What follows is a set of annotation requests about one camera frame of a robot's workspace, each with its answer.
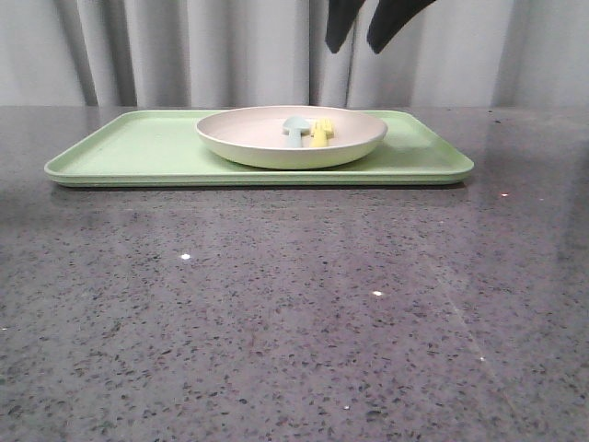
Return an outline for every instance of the green tray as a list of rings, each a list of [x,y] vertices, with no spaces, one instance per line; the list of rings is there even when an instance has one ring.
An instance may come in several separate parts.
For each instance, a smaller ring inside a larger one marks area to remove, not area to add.
[[[109,122],[45,165],[69,187],[451,184],[473,162],[406,112],[365,110],[388,125],[371,154],[315,170],[257,169],[210,152],[194,124],[219,110],[138,110]]]

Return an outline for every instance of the spoon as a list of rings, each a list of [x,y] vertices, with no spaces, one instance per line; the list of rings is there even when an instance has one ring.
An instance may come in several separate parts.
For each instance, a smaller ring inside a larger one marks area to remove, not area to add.
[[[283,123],[283,129],[288,134],[286,139],[288,147],[303,147],[302,135],[309,133],[311,124],[303,117],[295,115]]]

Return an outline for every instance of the white plate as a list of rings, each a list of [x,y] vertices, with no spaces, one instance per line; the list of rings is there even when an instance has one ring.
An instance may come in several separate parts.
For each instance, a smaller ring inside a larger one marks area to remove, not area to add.
[[[312,124],[333,122],[327,147],[287,147],[284,121],[294,115]],[[348,163],[372,152],[387,134],[387,125],[355,110],[319,106],[263,106],[225,110],[196,123],[196,131],[215,154],[236,163],[268,169],[318,169]]]

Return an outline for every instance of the granite countertop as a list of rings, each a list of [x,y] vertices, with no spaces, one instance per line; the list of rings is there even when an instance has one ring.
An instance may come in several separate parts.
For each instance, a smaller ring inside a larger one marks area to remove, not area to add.
[[[589,440],[589,112],[409,109],[447,187],[72,190],[0,108],[0,440]]]

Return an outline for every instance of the yellow fork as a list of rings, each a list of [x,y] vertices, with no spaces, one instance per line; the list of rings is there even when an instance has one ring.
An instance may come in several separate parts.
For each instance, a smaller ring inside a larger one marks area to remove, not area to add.
[[[313,123],[311,128],[311,147],[326,147],[328,138],[333,136],[333,122],[329,118],[319,118]]]

